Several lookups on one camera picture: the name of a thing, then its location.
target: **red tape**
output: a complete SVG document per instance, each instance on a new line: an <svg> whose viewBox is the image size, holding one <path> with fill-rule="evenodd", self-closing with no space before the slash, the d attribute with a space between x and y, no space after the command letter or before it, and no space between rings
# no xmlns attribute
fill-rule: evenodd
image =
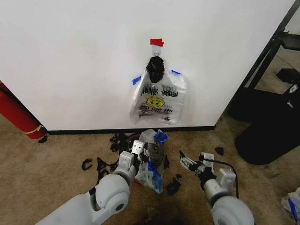
<svg viewBox="0 0 300 225"><path fill-rule="evenodd" d="M150 39L150 45L164 46L164 42L162 39Z"/></svg>

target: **white wall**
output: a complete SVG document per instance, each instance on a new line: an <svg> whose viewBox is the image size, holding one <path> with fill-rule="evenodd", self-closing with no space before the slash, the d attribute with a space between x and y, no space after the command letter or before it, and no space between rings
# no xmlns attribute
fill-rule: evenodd
<svg viewBox="0 0 300 225"><path fill-rule="evenodd" d="M294 16L285 27L285 32L300 35L300 8L298 8Z"/></svg>
<svg viewBox="0 0 300 225"><path fill-rule="evenodd" d="M163 38L189 82L176 126L214 126L293 2L2 0L0 79L48 130L152 127L129 119L131 80Z"/></svg>

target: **plastic bag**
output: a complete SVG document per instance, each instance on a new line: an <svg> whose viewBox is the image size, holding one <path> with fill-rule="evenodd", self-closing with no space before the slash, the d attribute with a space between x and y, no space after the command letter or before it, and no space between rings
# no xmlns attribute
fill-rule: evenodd
<svg viewBox="0 0 300 225"><path fill-rule="evenodd" d="M151 120L174 124L181 119L187 85L181 73L164 68L159 57L163 42L152 40L152 58L135 90L130 118L134 123Z"/></svg>
<svg viewBox="0 0 300 225"><path fill-rule="evenodd" d="M157 169L164 159L163 144L168 136L161 130L155 132L153 129L148 129L141 133L139 140L147 143L147 150L149 152L149 160L153 167Z"/></svg>
<svg viewBox="0 0 300 225"><path fill-rule="evenodd" d="M163 192L163 179L153 168L150 161L139 166L139 172L135 176L142 185L154 189L158 194Z"/></svg>
<svg viewBox="0 0 300 225"><path fill-rule="evenodd" d="M295 192L288 193L286 197L283 197L281 204L292 214L295 223L300 224L300 187Z"/></svg>

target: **blue plastic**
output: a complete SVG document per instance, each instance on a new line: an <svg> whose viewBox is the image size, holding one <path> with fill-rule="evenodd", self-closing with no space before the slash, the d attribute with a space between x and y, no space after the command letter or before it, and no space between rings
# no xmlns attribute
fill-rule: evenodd
<svg viewBox="0 0 300 225"><path fill-rule="evenodd" d="M180 75L181 73L175 71L175 70L171 70L171 72L174 74L174 75Z"/></svg>
<svg viewBox="0 0 300 225"><path fill-rule="evenodd" d="M291 213L292 213L292 217L294 217L294 220L296 222L296 224L298 224L298 219L297 219L297 212L296 212L296 208L295 208L295 204L290 200L288 199L288 202L289 202L289 205L291 207Z"/></svg>
<svg viewBox="0 0 300 225"><path fill-rule="evenodd" d="M153 165L150 161L147 163L148 171L153 172L153 177L152 177L152 184L153 184L153 189L158 193L163 192L163 179L161 175L157 172L156 169L153 168Z"/></svg>
<svg viewBox="0 0 300 225"><path fill-rule="evenodd" d="M164 145L165 141L168 140L168 135L158 131L156 135L153 137L156 141L160 142L162 145Z"/></svg>
<svg viewBox="0 0 300 225"><path fill-rule="evenodd" d="M141 76L135 78L132 80L132 84L135 85L136 83L138 83L141 80Z"/></svg>

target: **floor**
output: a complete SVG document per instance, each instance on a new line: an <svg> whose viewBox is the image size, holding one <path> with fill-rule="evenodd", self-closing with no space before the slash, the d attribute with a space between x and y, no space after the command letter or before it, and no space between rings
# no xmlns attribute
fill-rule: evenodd
<svg viewBox="0 0 300 225"><path fill-rule="evenodd" d="M258 88L278 93L285 91L287 85L276 80L275 74L280 68L295 67L300 71L298 57L298 52L280 49ZM169 132L165 154L171 164L164 174L162 194L133 184L128 207L105 225L144 224L148 211L158 212L153 224L176 224L171 223L176 218L185 225L211 225L210 210L199 180L180 166L179 150L197 159L202 151L215 153L215 147L224 148L223 156L215 153L217 160L235 166L240 199L251 209L256 224L292 225L292 218L281 206L281 198L300 186L300 147L269 165L250 165L238 155L234 146L235 137L247 126L224 113L214 131ZM118 153L110 151L110 137L112 134L51 135L47 142L40 144L0 116L0 225L35 224L73 196L94 187L96 157L107 162L114 162L118 157ZM93 159L93 167L82 171L81 164L86 158ZM165 187L177 173L183 177L180 190L169 196Z"/></svg>

